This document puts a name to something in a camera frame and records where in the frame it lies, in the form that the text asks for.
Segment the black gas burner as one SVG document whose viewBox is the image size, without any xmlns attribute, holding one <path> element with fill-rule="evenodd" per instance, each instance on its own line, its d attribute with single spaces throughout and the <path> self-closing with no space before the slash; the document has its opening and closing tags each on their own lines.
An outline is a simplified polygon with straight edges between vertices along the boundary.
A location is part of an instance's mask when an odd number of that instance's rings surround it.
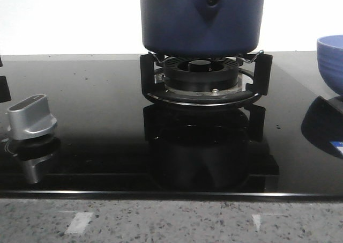
<svg viewBox="0 0 343 243">
<path fill-rule="evenodd" d="M 227 90 L 238 81 L 238 63 L 229 58 L 218 61 L 175 57 L 165 61 L 165 84 L 176 90 L 210 92 Z"/>
</svg>

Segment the black glass cooktop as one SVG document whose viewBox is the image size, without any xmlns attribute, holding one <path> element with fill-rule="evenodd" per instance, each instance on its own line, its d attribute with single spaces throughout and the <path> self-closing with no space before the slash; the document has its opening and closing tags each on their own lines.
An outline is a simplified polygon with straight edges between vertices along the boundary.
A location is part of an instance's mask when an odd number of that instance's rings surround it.
<svg viewBox="0 0 343 243">
<path fill-rule="evenodd" d="M 151 104 L 137 55 L 2 61 L 1 197 L 342 201 L 342 99 L 313 51 L 274 52 L 268 95 L 224 111 Z M 7 109 L 36 94 L 56 128 L 11 138 Z"/>
</svg>

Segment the blue ceramic bowl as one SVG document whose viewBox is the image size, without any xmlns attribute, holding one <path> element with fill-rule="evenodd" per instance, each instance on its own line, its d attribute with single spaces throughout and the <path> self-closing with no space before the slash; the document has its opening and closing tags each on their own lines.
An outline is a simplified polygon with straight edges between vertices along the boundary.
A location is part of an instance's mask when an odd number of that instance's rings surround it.
<svg viewBox="0 0 343 243">
<path fill-rule="evenodd" d="M 317 39 L 317 65 L 325 84 L 342 96 L 342 34 Z"/>
</svg>

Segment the blue label sticker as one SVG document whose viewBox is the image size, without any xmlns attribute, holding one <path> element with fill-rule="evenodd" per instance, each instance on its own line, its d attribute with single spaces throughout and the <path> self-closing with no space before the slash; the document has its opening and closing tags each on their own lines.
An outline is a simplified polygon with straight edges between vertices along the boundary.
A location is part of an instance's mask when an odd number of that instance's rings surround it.
<svg viewBox="0 0 343 243">
<path fill-rule="evenodd" d="M 331 145 L 335 149 L 335 153 L 339 158 L 343 155 L 343 142 L 342 141 L 330 141 Z"/>
</svg>

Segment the black left pot support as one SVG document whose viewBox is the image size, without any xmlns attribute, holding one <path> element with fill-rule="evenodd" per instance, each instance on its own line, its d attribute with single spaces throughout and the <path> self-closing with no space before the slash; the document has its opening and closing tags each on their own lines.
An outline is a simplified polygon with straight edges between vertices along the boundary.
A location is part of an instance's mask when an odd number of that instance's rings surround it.
<svg viewBox="0 0 343 243">
<path fill-rule="evenodd" d="M 0 76 L 0 102 L 11 101 L 11 94 L 8 86 L 8 82 L 5 75 Z"/>
</svg>

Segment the blue cooking pot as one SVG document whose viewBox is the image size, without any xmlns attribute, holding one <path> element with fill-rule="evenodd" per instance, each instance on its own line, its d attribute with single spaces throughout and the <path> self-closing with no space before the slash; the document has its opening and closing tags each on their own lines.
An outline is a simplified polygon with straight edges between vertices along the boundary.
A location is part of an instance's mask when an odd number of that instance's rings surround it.
<svg viewBox="0 0 343 243">
<path fill-rule="evenodd" d="M 257 48 L 264 0 L 140 0 L 144 47 L 175 57 L 226 57 Z"/>
</svg>

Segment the black pot support grate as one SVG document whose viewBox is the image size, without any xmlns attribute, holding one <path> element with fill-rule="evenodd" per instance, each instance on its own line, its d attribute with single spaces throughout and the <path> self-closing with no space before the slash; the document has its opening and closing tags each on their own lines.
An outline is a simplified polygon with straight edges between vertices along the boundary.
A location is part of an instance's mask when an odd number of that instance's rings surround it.
<svg viewBox="0 0 343 243">
<path fill-rule="evenodd" d="M 181 91 L 168 87 L 165 84 L 163 65 L 171 58 L 175 57 L 163 57 L 155 53 L 148 53 L 139 58 L 141 91 L 143 96 L 153 103 L 205 108 L 243 106 L 268 94 L 273 57 L 262 50 L 256 54 L 222 57 L 238 63 L 237 84 L 227 90 L 213 89 L 210 92 Z M 222 58 L 205 57 L 211 61 Z"/>
</svg>

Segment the silver stove knob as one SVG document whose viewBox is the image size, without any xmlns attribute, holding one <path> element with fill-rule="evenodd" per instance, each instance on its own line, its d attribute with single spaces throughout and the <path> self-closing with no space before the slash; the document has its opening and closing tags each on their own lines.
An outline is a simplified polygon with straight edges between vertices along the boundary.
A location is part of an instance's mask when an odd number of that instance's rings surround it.
<svg viewBox="0 0 343 243">
<path fill-rule="evenodd" d="M 53 132 L 57 118 L 45 94 L 32 95 L 7 109 L 10 136 L 15 140 L 37 138 Z"/>
</svg>

